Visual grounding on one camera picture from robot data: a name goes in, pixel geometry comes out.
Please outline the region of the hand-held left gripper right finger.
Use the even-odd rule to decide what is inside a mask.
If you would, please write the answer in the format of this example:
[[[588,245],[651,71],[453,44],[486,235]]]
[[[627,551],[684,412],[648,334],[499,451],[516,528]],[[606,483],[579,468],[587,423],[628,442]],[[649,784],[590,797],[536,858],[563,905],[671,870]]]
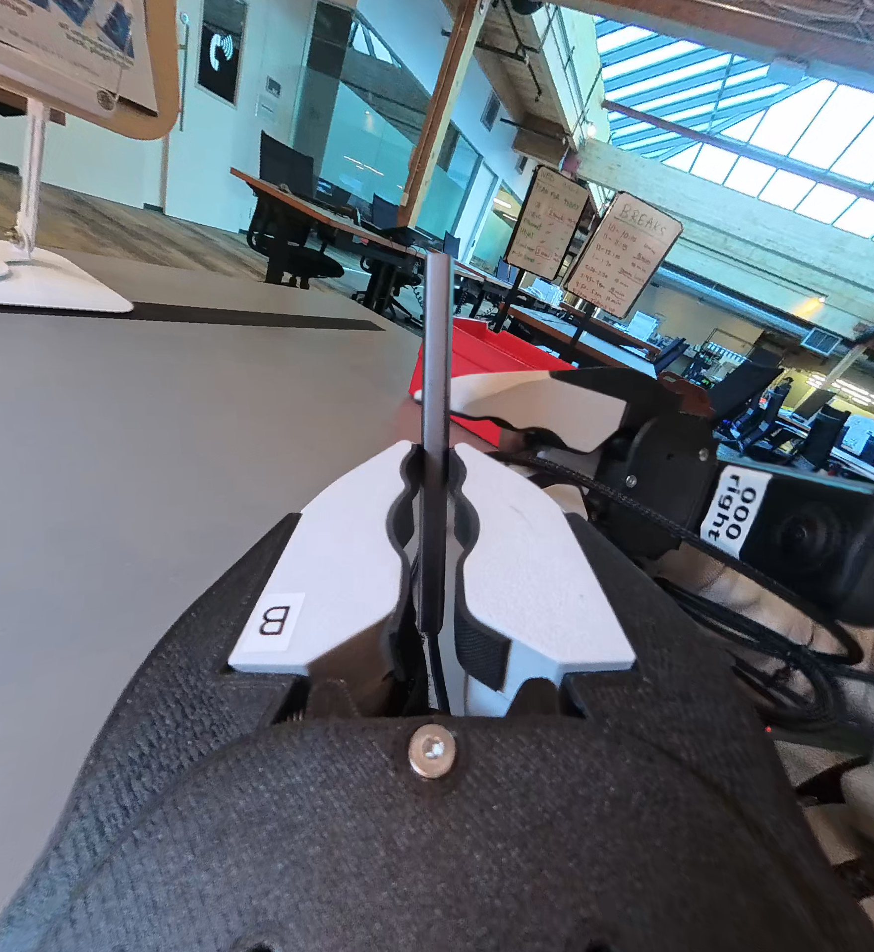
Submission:
[[[472,446],[451,452],[454,640],[467,716],[499,718],[524,684],[629,671],[636,653],[567,513]]]

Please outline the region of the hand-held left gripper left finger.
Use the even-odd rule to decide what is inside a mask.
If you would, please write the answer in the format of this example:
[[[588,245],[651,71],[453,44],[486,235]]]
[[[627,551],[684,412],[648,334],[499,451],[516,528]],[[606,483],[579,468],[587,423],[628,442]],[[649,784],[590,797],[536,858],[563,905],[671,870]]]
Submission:
[[[300,512],[229,655],[241,673],[396,674],[410,600],[417,446],[400,440]]]

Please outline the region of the red plastic bin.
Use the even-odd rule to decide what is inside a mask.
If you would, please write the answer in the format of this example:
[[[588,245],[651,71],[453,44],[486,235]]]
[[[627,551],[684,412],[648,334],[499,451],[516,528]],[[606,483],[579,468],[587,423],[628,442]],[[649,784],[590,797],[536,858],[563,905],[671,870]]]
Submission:
[[[451,378],[484,373],[567,369],[577,368],[508,331],[497,333],[490,330],[488,324],[473,319],[455,318],[453,321]],[[422,345],[408,387],[411,398],[421,385]],[[497,424],[468,420],[458,415],[452,415],[451,420],[490,446],[499,448],[502,431]]]

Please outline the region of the wooden office desk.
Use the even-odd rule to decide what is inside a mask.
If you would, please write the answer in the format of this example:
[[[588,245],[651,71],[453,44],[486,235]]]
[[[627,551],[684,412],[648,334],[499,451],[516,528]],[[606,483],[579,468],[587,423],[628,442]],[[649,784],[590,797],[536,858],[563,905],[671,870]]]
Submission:
[[[396,304],[401,287],[421,283],[423,251],[362,224],[355,209],[325,208],[283,185],[234,168],[229,172],[255,195],[246,241],[266,258],[268,284],[307,291],[314,280],[341,278],[344,268],[327,250],[345,239],[358,244],[359,258],[369,263],[368,285],[358,299],[374,312],[384,314]]]
[[[614,346],[633,349],[642,352],[648,356],[648,359],[654,361],[662,352],[662,348],[651,344],[648,341],[636,338],[626,330],[615,327],[594,317],[583,316],[582,323],[570,314],[560,312],[558,314],[549,314],[538,309],[523,305],[512,304],[508,307],[508,317],[513,322],[520,322],[527,327],[538,327],[540,332],[554,334],[556,331],[562,336],[572,340],[579,332],[580,342],[589,335],[608,342]]]

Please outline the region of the large handwritten whiteboard on stand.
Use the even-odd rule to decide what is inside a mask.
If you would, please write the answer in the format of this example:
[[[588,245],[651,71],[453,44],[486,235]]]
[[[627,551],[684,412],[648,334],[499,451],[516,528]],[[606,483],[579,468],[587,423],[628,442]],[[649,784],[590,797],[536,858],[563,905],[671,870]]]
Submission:
[[[683,231],[681,220],[617,191],[562,288],[614,318],[626,318]]]

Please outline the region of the small handwritten whiteboard on stand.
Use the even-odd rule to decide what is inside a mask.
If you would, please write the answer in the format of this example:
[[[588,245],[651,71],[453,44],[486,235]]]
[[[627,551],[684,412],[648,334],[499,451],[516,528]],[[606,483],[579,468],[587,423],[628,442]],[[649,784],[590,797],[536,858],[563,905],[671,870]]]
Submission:
[[[490,324],[495,332],[503,329],[521,291],[523,275],[529,273],[550,284],[558,282],[590,198],[586,187],[560,171],[545,164],[536,167],[503,255],[505,263],[517,269],[517,275]]]

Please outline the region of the black tape strip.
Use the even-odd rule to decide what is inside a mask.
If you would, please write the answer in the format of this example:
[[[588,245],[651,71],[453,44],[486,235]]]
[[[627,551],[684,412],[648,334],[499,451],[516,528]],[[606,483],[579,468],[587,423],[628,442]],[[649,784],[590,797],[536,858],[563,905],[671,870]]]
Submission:
[[[128,312],[110,313],[107,317],[170,324],[197,324],[236,327],[285,327],[300,329],[380,331],[375,322],[363,318],[313,316],[198,307],[169,303],[134,303]]]

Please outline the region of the wooden pillar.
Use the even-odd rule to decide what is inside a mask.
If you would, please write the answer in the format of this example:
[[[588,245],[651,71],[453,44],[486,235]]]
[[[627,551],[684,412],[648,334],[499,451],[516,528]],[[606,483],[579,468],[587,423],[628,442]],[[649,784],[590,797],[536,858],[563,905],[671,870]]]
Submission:
[[[489,1],[461,1],[447,40],[435,89],[431,94],[418,144],[412,150],[407,182],[399,205],[398,224],[414,228],[430,187],[443,139],[482,30]]]

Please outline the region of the black office chair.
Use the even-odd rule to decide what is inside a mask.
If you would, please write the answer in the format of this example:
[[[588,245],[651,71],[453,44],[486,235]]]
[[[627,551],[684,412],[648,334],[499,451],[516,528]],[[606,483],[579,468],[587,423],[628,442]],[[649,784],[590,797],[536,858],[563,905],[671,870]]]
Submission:
[[[282,193],[300,199],[314,197],[311,156],[261,134],[259,178]],[[256,192],[246,242],[267,258],[265,281],[307,291],[313,279],[340,279],[343,265],[327,252],[334,233],[304,212],[268,194]]]

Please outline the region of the instruction poster on white stand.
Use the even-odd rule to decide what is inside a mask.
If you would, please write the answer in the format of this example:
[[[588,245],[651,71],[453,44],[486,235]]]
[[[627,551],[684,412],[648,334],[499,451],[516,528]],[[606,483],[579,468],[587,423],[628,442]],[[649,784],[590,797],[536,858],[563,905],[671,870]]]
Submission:
[[[20,206],[0,239],[0,309],[122,315],[132,304],[37,244],[47,129],[74,116],[123,137],[165,137],[178,116],[176,3],[0,2],[0,103],[26,119]]]

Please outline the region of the black phone sign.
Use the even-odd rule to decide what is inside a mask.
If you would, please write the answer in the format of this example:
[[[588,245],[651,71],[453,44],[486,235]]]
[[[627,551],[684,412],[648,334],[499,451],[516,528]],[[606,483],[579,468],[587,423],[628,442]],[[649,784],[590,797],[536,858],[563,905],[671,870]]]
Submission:
[[[197,85],[229,106],[238,100],[247,14],[245,1],[203,2]]]

